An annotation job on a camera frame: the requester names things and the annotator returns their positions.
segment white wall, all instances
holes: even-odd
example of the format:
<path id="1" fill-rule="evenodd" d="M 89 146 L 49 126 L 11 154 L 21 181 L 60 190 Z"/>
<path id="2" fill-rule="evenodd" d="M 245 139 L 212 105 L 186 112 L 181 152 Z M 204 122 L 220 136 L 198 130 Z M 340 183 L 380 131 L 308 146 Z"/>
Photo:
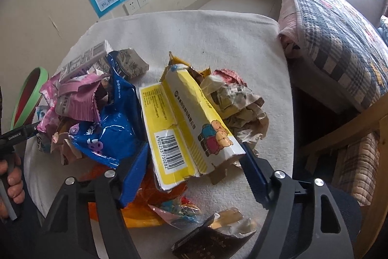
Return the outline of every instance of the white wall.
<path id="1" fill-rule="evenodd" d="M 149 0 L 137 13 L 197 9 L 207 1 Z M 114 17 L 123 15 L 122 6 L 113 10 Z M 97 20 L 89 0 L 0 0 L 3 132 L 9 129 L 19 89 L 30 71 L 42 66 L 52 75 Z"/>

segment wooden chair frame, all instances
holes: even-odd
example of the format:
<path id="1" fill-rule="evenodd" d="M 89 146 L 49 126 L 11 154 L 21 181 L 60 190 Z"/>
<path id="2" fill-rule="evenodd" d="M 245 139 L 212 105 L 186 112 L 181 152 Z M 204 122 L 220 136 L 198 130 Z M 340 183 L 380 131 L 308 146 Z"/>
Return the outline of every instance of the wooden chair frame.
<path id="1" fill-rule="evenodd" d="M 372 247 L 388 211 L 388 94 L 350 122 L 302 147 L 299 152 L 302 156 L 308 156 L 306 169 L 313 172 L 323 151 L 342 148 L 373 131 L 380 131 L 380 159 L 372 202 L 368 207 L 361 207 L 363 218 L 354 245 L 355 259 L 361 259 Z"/>

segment plaid quilt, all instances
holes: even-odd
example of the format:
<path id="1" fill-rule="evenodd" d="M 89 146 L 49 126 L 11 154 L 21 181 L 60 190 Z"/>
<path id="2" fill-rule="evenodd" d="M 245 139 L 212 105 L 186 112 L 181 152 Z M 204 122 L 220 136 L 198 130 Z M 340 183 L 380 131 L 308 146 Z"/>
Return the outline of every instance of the plaid quilt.
<path id="1" fill-rule="evenodd" d="M 294 0 L 299 46 L 362 111 L 388 91 L 388 48 L 346 0 Z"/>

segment silver screw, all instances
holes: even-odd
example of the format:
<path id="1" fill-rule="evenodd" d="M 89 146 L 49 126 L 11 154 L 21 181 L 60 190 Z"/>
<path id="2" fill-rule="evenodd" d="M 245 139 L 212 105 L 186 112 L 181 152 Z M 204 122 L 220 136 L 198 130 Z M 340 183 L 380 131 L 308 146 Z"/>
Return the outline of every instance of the silver screw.
<path id="1" fill-rule="evenodd" d="M 114 177 L 114 175 L 116 175 L 116 172 L 114 170 L 107 170 L 104 173 L 104 176 L 107 178 L 112 178 Z"/>
<path id="2" fill-rule="evenodd" d="M 325 182 L 323 182 L 323 180 L 320 179 L 320 178 L 315 178 L 315 179 L 314 179 L 314 183 L 315 183 L 318 187 L 322 187 L 322 186 L 325 184 Z"/>
<path id="3" fill-rule="evenodd" d="M 71 184 L 75 183 L 74 177 L 68 177 L 68 178 L 65 180 L 65 183 L 66 183 L 67 185 L 71 185 Z"/>
<path id="4" fill-rule="evenodd" d="M 281 170 L 277 170 L 275 171 L 275 177 L 279 179 L 283 179 L 286 177 L 286 174 Z"/>

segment plaid cushion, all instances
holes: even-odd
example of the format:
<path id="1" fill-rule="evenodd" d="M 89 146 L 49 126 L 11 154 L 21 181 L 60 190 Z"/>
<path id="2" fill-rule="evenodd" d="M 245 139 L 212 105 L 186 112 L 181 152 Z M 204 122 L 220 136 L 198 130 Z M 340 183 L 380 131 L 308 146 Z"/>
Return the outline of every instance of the plaid cushion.
<path id="1" fill-rule="evenodd" d="M 360 205 L 372 201 L 380 156 L 378 143 L 379 136 L 370 133 L 338 151 L 332 185 L 354 196 Z"/>
<path id="2" fill-rule="evenodd" d="M 299 47 L 362 111 L 388 91 L 388 47 L 345 0 L 294 0 Z"/>

